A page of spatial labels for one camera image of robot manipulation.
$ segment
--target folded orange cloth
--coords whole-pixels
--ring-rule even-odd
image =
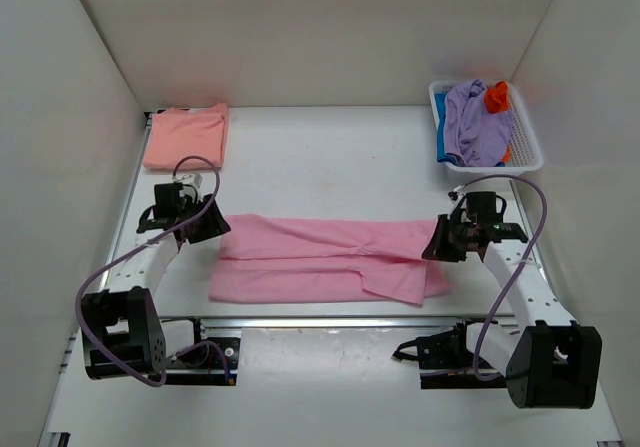
[[[484,105],[490,114],[497,114],[509,110],[509,98],[507,92],[509,86],[506,82],[498,82],[494,87],[489,87],[484,94]]]
[[[147,169],[173,170],[183,157],[200,155],[222,167],[228,128],[229,106],[224,103],[193,113],[171,108],[153,114],[142,165]],[[188,160],[180,166],[180,170],[208,168],[199,160]]]

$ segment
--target white enclosure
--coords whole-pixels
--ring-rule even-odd
[[[78,0],[0,0],[0,445],[33,446],[143,116]]]
[[[638,52],[640,0],[0,0],[0,445],[640,446]],[[455,184],[428,85],[463,77],[505,78],[527,104],[545,158],[527,175],[550,206],[539,255],[603,337],[593,409],[420,391],[388,361],[418,321],[486,315],[497,288],[477,259],[446,266],[456,290],[422,308],[233,305],[206,300],[216,245],[194,246],[158,310],[244,327],[236,388],[89,381],[78,341],[59,375],[77,288],[168,178],[138,170],[143,111],[230,103],[223,214],[432,218]],[[535,225],[527,189],[485,188]],[[274,325],[296,328],[258,328]]]
[[[146,110],[414,105],[510,78],[551,0],[83,0]]]

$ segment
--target folded salmon shirt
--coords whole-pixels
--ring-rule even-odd
[[[142,165],[153,170],[173,170],[187,155],[199,155],[222,167],[228,129],[227,104],[217,104],[192,113],[171,108],[153,114],[151,137]],[[180,170],[208,168],[199,160],[188,160],[180,166]]]
[[[227,216],[209,298],[239,303],[398,300],[450,285],[421,259],[436,220],[362,222]]]

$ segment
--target purple cable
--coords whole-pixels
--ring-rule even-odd
[[[473,373],[478,380],[484,380],[487,382],[499,378],[500,374],[482,375],[478,370],[480,366],[480,349],[482,348],[482,343],[484,342],[484,338],[487,335],[487,331],[489,330],[491,321],[493,320],[496,313],[498,312],[498,309],[500,308],[500,304],[502,304],[507,294],[509,293],[509,290],[511,290],[511,287],[513,286],[513,284],[515,284],[518,276],[524,269],[525,261],[526,259],[529,258],[529,255],[531,254],[531,251],[533,250],[534,245],[536,245],[536,241],[538,240],[538,237],[540,237],[540,233],[544,228],[544,224],[547,222],[547,198],[545,197],[544,192],[542,192],[542,189],[538,187],[537,184],[535,184],[534,182],[531,182],[530,180],[523,179],[518,176],[510,175],[510,174],[494,174],[494,175],[486,175],[484,177],[480,177],[479,179],[472,180],[471,182],[467,182],[466,184],[463,185],[463,187],[467,187],[471,184],[475,184],[476,182],[480,182],[481,180],[488,180],[488,179],[495,179],[495,178],[506,178],[506,179],[517,180],[519,182],[523,182],[529,185],[530,187],[532,187],[540,196],[540,201],[542,203],[542,214],[540,216],[540,222],[538,223],[538,227],[533,233],[533,236],[531,237],[531,240],[527,244],[527,247],[524,249],[524,253],[522,254],[522,261],[518,264],[518,267],[516,267],[516,270],[513,271],[513,274],[511,274],[511,277],[509,277],[509,280],[507,280],[507,283],[504,284],[504,287],[500,291],[500,294],[498,294],[498,297],[496,298],[495,302],[491,306],[491,309],[489,310],[487,317],[484,319],[484,323],[482,324],[482,328],[480,329],[480,334],[478,335],[478,342],[476,343],[476,348],[473,351]]]
[[[213,205],[213,203],[215,202],[216,196],[218,195],[218,190],[220,189],[220,174],[218,173],[217,167],[213,164],[213,162],[211,162],[209,159],[207,159],[205,157],[201,157],[199,155],[188,155],[187,157],[184,157],[183,159],[180,160],[180,162],[178,162],[176,164],[176,167],[173,170],[173,175],[174,176],[176,175],[176,172],[178,171],[178,168],[184,162],[186,162],[187,160],[191,160],[191,159],[200,160],[200,161],[204,162],[205,164],[207,164],[209,167],[211,167],[213,169],[213,173],[216,176],[216,186],[215,186],[215,188],[213,190],[213,194],[211,194],[211,197],[207,201],[206,205],[197,214],[195,214],[193,217],[189,217],[188,219],[180,222],[179,224],[174,225],[170,229],[165,230],[162,233],[156,235],[155,237],[149,239],[144,244],[139,245],[138,247],[136,247],[136,248],[130,250],[129,252],[127,252],[126,254],[121,255],[117,259],[109,262],[107,265],[105,265],[103,267],[100,267],[93,274],[91,274],[87,278],[87,280],[85,280],[82,283],[82,285],[80,286],[80,290],[78,290],[78,293],[76,294],[76,302],[75,302],[76,318],[78,319],[78,324],[80,325],[80,329],[82,330],[84,335],[87,337],[89,342],[91,342],[100,351],[100,353],[102,353],[102,355],[104,355],[107,359],[109,359],[111,362],[113,362],[113,364],[116,367],[118,367],[120,370],[122,370],[123,372],[129,374],[131,377],[139,380],[143,384],[149,385],[151,387],[161,387],[162,385],[164,385],[164,383],[167,380],[167,371],[166,371],[166,369],[163,367],[162,374],[160,376],[160,380],[159,381],[155,381],[155,380],[151,380],[151,379],[145,377],[141,373],[139,373],[136,370],[134,370],[131,367],[129,367],[121,359],[119,359],[91,331],[91,328],[87,324],[87,321],[84,319],[84,315],[82,314],[82,296],[85,294],[85,292],[87,291],[89,286],[98,277],[100,277],[103,273],[105,273],[109,269],[112,269],[116,265],[118,265],[118,264],[120,264],[120,263],[122,263],[122,262],[124,262],[126,260],[129,260],[132,257],[136,256],[137,254],[142,252],[144,249],[146,249],[149,245],[158,243],[160,240],[162,240],[167,235],[171,235],[174,232],[176,232],[176,231],[186,227],[187,225],[195,222],[200,217],[202,217],[209,210],[209,208]],[[222,366],[223,366],[224,371],[225,371],[225,378],[227,379],[227,381],[229,381],[230,380],[230,374],[229,374],[229,366],[227,365],[227,359],[224,356],[224,353],[222,352],[222,350],[220,350],[220,347],[217,344],[215,344],[214,342],[211,342],[210,340],[205,340],[205,341],[202,341],[202,342],[198,342],[195,345],[192,345],[190,347],[187,347],[186,349],[181,350],[180,351],[180,355],[186,354],[187,352],[189,352],[191,350],[194,350],[194,349],[196,349],[198,347],[201,347],[203,345],[210,345],[210,346],[214,347],[214,349],[216,349],[216,351],[217,351],[217,353],[220,356],[220,359],[222,361]]]
[[[436,372],[421,373],[420,377],[439,377],[441,375],[457,375],[457,374],[463,374],[467,370],[469,370],[469,367],[465,367],[462,369],[438,370]]]

